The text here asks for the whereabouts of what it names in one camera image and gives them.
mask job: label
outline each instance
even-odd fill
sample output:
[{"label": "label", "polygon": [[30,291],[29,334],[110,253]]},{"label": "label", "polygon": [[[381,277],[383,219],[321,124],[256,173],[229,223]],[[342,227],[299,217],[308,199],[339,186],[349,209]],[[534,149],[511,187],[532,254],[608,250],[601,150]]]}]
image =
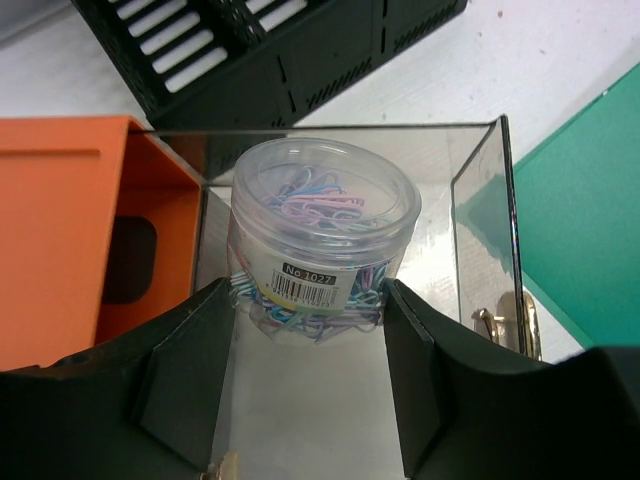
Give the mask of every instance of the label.
[{"label": "label", "polygon": [[301,262],[240,233],[244,264],[264,296],[289,310],[320,315],[344,311],[357,269],[339,270]]}]

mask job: orange plastic bin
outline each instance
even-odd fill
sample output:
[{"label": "orange plastic bin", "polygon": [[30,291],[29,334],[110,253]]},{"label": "orange plastic bin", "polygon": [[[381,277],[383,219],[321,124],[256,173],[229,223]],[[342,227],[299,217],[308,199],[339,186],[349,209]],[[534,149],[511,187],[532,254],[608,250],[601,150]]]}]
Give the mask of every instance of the orange plastic bin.
[{"label": "orange plastic bin", "polygon": [[200,184],[136,130],[0,120],[0,370],[48,366],[190,295]]}]

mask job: green board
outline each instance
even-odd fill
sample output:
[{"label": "green board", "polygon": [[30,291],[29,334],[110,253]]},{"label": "green board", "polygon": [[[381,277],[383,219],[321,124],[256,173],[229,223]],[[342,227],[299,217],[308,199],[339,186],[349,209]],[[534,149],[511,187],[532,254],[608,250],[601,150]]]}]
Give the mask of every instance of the green board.
[{"label": "green board", "polygon": [[583,346],[640,344],[640,66],[516,165],[525,286]]}]

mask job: white table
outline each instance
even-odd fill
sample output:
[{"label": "white table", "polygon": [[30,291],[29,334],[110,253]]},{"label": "white table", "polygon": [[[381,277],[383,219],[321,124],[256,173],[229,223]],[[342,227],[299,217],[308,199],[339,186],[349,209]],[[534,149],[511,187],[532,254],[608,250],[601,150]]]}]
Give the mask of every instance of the white table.
[{"label": "white table", "polygon": [[[469,0],[467,10],[299,125],[509,116],[514,161],[640,61],[640,0]],[[1,45],[2,116],[144,118],[71,7]],[[580,346],[538,303],[543,357]]]}]

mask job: clear plastic container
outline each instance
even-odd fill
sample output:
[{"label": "clear plastic container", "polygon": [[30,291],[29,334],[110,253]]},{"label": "clear plastic container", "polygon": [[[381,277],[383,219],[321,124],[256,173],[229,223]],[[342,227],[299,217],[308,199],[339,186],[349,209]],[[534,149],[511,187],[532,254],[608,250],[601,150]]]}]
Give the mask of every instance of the clear plastic container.
[{"label": "clear plastic container", "polygon": [[362,148],[296,137],[251,148],[227,241],[237,308],[277,342],[373,331],[420,208],[402,171]]}]

